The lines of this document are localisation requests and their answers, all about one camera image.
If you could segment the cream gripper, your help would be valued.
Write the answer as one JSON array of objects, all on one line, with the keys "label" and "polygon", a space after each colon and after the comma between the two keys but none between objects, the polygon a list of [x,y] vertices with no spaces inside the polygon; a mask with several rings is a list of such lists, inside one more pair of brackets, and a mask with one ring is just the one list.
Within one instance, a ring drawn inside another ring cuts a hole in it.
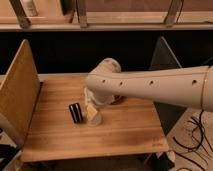
[{"label": "cream gripper", "polygon": [[87,106],[87,119],[93,120],[98,111],[96,108],[100,108],[111,104],[114,101],[113,95],[94,93],[90,90],[87,91],[89,103],[92,105]]}]

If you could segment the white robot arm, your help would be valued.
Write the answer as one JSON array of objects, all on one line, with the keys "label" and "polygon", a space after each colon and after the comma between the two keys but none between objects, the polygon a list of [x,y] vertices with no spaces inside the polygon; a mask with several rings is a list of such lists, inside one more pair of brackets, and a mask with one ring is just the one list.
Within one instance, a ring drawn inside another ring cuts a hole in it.
[{"label": "white robot arm", "polygon": [[213,112],[213,67],[122,72],[113,58],[101,61],[86,77],[91,99],[105,105],[113,95],[130,96]]}]

